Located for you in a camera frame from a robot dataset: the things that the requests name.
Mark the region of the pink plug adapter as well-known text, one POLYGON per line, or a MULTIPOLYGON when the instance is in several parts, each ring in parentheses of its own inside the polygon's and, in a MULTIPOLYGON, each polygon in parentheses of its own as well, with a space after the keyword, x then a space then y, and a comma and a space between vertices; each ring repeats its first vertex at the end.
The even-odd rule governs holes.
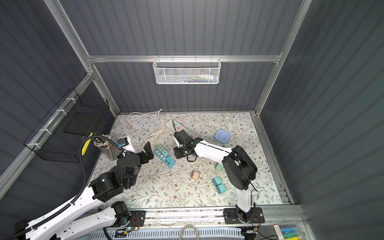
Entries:
POLYGON ((192 173, 191 173, 191 179, 193 179, 193 180, 198 180, 200 178, 200 176, 201 176, 201 173, 198 171, 192 171, 192 173))

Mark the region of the teal adapter front lower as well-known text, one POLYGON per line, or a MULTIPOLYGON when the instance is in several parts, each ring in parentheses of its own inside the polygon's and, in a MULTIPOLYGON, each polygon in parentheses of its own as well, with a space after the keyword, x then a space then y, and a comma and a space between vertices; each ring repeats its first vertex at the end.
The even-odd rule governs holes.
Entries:
POLYGON ((227 191, 224 184, 217 185, 216 190, 217 190, 218 194, 222 194, 222 193, 227 191))

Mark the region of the green plug adapter right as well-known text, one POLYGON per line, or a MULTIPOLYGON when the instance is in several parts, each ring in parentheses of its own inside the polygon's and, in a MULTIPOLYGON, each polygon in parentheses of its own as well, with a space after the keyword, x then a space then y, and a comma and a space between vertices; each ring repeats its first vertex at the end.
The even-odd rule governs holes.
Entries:
POLYGON ((223 170, 223 165, 220 164, 220 163, 216 163, 215 166, 214 166, 215 170, 221 172, 223 170))

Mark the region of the teal plug adapter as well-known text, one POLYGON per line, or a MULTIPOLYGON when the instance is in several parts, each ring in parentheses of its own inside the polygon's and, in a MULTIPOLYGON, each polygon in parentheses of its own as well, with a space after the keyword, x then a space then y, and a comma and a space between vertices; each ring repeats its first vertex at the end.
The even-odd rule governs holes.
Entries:
POLYGON ((166 150, 161 150, 161 154, 164 156, 164 157, 168 157, 169 156, 169 154, 168 154, 168 152, 166 151, 166 150))

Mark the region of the light green plug adapter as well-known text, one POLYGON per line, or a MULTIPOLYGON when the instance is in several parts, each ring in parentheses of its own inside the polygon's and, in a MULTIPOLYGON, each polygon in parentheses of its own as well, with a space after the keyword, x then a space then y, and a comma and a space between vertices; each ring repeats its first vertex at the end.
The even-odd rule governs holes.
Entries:
POLYGON ((157 145, 157 146, 156 146, 156 149, 157 149, 159 152, 162 152, 164 148, 163 148, 161 145, 157 145))

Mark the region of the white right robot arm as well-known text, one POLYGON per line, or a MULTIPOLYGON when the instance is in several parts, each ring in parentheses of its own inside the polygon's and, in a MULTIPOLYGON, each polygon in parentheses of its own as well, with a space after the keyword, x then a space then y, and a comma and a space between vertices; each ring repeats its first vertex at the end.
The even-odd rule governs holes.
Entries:
POLYGON ((223 165, 230 183, 237 189, 237 204, 235 214, 242 223, 249 223, 254 217, 256 204, 253 193, 258 190, 254 187, 258 171, 246 151, 240 147, 224 148, 204 141, 201 138, 193 139, 186 131, 174 133, 177 146, 174 154, 177 159, 186 158, 188 162, 195 162, 198 157, 210 159, 223 165))

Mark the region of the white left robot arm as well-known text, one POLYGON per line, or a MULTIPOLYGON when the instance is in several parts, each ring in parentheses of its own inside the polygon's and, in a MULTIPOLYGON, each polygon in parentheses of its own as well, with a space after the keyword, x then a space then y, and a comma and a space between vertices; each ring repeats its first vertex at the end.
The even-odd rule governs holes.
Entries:
POLYGON ((144 145, 143 151, 135 153, 131 145, 106 140, 120 150, 116 165, 90 183, 84 181, 77 195, 51 212, 29 222, 18 222, 15 234, 9 237, 11 240, 73 240, 101 228, 134 228, 140 224, 123 201, 91 216, 81 217, 134 186, 142 165, 154 158, 150 142, 144 145))

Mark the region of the white multicolour power strip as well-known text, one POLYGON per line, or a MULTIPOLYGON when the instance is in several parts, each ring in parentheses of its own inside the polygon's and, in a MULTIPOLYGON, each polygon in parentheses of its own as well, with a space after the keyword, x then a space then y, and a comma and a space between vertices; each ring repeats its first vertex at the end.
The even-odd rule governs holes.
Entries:
POLYGON ((166 127, 169 128, 171 131, 185 131, 191 138, 195 138, 195 135, 191 133, 189 130, 187 130, 184 126, 179 124, 176 120, 170 120, 166 123, 166 127))

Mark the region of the teal power strip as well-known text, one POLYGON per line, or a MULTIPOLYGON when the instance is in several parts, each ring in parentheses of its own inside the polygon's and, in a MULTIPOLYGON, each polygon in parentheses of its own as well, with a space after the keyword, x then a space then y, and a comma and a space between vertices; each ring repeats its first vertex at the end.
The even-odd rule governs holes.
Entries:
POLYGON ((169 168, 172 168, 175 165, 175 160, 170 156, 164 156, 158 150, 154 150, 154 154, 169 168))

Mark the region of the clear box of markers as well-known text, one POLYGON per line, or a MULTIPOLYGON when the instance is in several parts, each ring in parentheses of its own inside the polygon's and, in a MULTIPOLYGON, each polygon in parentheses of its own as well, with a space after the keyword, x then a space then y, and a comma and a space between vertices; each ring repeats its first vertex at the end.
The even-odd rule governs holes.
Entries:
POLYGON ((302 222, 283 222, 269 226, 278 240, 308 240, 308 235, 302 222))

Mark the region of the yellow marker pen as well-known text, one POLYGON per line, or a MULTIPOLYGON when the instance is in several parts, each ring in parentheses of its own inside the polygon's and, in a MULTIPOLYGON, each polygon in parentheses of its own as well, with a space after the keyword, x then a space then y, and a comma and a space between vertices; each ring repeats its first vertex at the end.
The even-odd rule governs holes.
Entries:
POLYGON ((88 147, 89 147, 89 144, 91 142, 91 137, 94 135, 94 133, 90 133, 89 136, 86 137, 86 139, 84 140, 84 142, 82 143, 81 147, 80 147, 80 156, 84 156, 88 147))

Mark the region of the pencil cup holder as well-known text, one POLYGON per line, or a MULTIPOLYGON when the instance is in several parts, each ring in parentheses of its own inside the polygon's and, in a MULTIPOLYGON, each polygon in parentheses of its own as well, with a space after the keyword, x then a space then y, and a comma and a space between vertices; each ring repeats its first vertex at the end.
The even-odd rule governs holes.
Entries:
POLYGON ((116 148, 111 142, 106 141, 103 138, 94 138, 94 146, 98 148, 110 161, 116 161, 118 159, 118 153, 120 150, 116 148))

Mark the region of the blue square power socket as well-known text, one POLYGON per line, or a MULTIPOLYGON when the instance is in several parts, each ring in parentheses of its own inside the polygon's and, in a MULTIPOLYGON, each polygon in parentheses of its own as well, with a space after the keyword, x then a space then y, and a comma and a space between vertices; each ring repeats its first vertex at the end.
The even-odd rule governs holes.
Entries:
POLYGON ((220 129, 216 132, 214 139, 220 144, 227 144, 230 140, 231 134, 226 130, 220 129))

